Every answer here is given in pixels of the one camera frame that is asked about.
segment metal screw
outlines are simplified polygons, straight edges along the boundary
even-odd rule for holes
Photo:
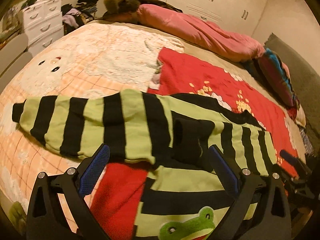
[[[244,175],[248,176],[248,175],[251,174],[251,171],[248,170],[248,169],[243,169],[243,170],[242,170],[242,173],[243,173]]]
[[[73,175],[73,174],[76,173],[76,169],[75,169],[75,168],[70,168],[70,169],[67,171],[67,173],[68,173],[69,175]]]
[[[38,178],[39,178],[39,179],[44,178],[44,176],[45,176],[45,173],[44,173],[44,172],[40,172],[40,173],[38,174]]]
[[[279,179],[279,178],[280,178],[280,176],[279,176],[279,174],[278,174],[278,173],[274,173],[274,174],[272,174],[272,177],[274,177],[275,179]]]

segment bed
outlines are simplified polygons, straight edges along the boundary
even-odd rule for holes
[[[98,98],[127,88],[146,92],[159,67],[157,55],[162,47],[223,68],[235,80],[248,83],[277,105],[284,113],[283,122],[292,149],[305,161],[305,147],[298,126],[288,116],[287,110],[242,65],[156,29],[99,20],[75,30],[42,51],[1,93],[0,190],[12,202],[19,201],[27,211],[39,172],[60,174],[80,163],[80,160],[63,158],[49,152],[33,137],[23,133],[12,122],[14,103],[23,102],[29,96]],[[279,164],[283,162],[279,157],[277,161]],[[92,203],[98,185],[99,182],[92,194],[85,197],[88,206]],[[62,196],[61,204],[71,229],[76,231],[77,226]]]

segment green and black striped sweater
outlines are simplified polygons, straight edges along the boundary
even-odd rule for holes
[[[217,225],[231,205],[232,198],[208,167],[204,152],[193,148],[193,136],[199,136],[201,151],[217,145],[240,168],[256,174],[271,173],[276,163],[270,133],[251,114],[232,113],[216,99],[200,95],[124,90],[99,99],[34,97],[14,104],[12,120],[47,149],[66,157],[92,156],[105,143],[111,161],[150,162],[153,169],[135,220],[137,239],[171,239],[159,235],[166,223],[193,221],[204,207],[214,210]],[[190,143],[192,150],[180,142]],[[253,211],[254,204],[247,219]],[[200,230],[195,235],[207,233]]]

